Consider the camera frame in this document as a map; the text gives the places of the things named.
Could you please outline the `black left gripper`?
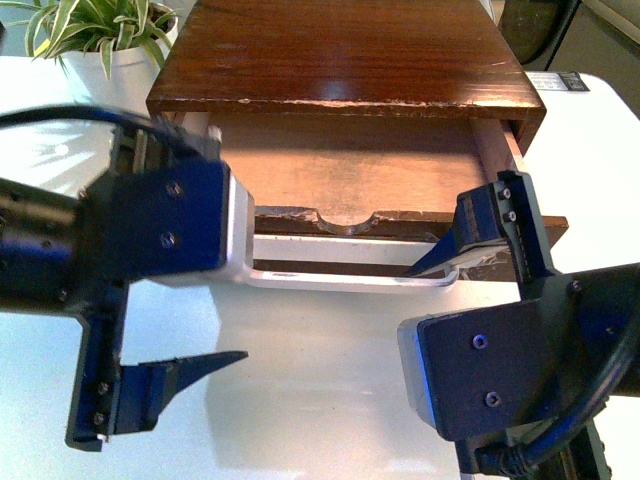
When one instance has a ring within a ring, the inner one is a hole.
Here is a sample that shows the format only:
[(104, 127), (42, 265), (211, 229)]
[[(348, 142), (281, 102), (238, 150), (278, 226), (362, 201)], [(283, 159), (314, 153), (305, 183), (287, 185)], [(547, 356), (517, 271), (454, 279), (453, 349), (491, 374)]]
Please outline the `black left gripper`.
[(109, 167), (77, 198), (1, 184), (1, 307), (79, 322), (65, 441), (86, 452), (153, 430), (178, 393), (248, 357), (122, 363), (132, 283), (224, 265), (230, 170), (215, 132), (141, 117), (102, 124), (113, 136)]

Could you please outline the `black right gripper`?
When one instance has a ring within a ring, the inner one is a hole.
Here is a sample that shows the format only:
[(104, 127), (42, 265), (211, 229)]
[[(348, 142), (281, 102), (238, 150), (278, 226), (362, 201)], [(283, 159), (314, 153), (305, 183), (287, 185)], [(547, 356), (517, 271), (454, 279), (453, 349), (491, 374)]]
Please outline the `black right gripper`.
[(463, 477), (608, 479), (595, 416), (639, 392), (639, 268), (553, 265), (529, 175), (458, 195), (451, 227), (404, 275), (507, 249), (517, 301), (418, 326), (438, 434)]

